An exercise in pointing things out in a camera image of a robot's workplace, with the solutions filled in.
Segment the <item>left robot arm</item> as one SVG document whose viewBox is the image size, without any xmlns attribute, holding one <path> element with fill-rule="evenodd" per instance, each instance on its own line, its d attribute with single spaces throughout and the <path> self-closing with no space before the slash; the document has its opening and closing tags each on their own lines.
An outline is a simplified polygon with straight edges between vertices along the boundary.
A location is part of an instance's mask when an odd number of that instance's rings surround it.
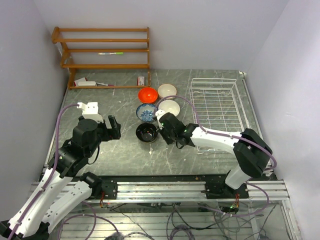
<svg viewBox="0 0 320 240">
<path fill-rule="evenodd" d="M 118 140 L 121 125 L 108 116 L 104 121 L 79 118 L 72 137 L 53 156 L 43 178 L 24 206 L 10 220 L 0 223 L 0 234 L 11 240 L 46 240 L 57 224 L 78 204 L 96 199 L 103 193 L 103 181 L 92 172 L 84 173 L 61 198 L 58 195 L 89 163 L 101 142 Z"/>
</svg>

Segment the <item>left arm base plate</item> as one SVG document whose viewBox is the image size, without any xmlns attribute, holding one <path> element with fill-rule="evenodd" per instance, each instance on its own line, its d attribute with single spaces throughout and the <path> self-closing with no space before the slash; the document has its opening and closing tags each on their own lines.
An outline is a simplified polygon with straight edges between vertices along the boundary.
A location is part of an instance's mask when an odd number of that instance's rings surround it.
<svg viewBox="0 0 320 240">
<path fill-rule="evenodd" d="M 115 200 L 118 195 L 118 184 L 113 180 L 103 180 L 101 184 L 101 198 Z"/>
</svg>

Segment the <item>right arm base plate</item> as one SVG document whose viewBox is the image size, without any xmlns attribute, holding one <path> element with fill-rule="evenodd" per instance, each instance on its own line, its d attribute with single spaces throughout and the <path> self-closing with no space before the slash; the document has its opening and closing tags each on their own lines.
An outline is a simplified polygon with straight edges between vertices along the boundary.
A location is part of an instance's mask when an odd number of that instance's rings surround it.
<svg viewBox="0 0 320 240">
<path fill-rule="evenodd" d="M 226 185 L 224 182 L 206 182 L 205 189 L 201 191 L 206 195 L 207 199 L 235 199 L 236 195 L 240 199 L 248 199 L 249 193 L 245 183 L 239 188 L 233 189 Z"/>
</svg>

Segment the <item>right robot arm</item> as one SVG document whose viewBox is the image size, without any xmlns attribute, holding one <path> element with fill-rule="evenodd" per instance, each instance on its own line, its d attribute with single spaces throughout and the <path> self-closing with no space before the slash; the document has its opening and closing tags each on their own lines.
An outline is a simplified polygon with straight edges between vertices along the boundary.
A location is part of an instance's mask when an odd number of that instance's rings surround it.
<svg viewBox="0 0 320 240">
<path fill-rule="evenodd" d="M 249 179 L 261 177 L 273 153 L 250 128 L 242 132 L 226 132 L 196 123 L 184 125 L 174 114 L 163 110 L 156 111 L 155 117 L 159 133 L 168 145 L 175 143 L 179 149 L 185 146 L 206 147 L 235 156 L 237 166 L 228 172 L 220 186 L 220 192 L 226 198 L 233 197 Z"/>
</svg>

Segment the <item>blue white patterned bowl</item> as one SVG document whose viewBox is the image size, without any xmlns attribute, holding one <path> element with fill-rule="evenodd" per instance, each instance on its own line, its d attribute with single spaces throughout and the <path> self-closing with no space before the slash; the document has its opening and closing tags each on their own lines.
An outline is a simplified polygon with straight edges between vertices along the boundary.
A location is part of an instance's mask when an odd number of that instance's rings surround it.
<svg viewBox="0 0 320 240">
<path fill-rule="evenodd" d="M 156 106 L 151 103 L 143 103 L 136 109 L 136 116 L 145 123 L 152 123 L 155 119 Z"/>
</svg>

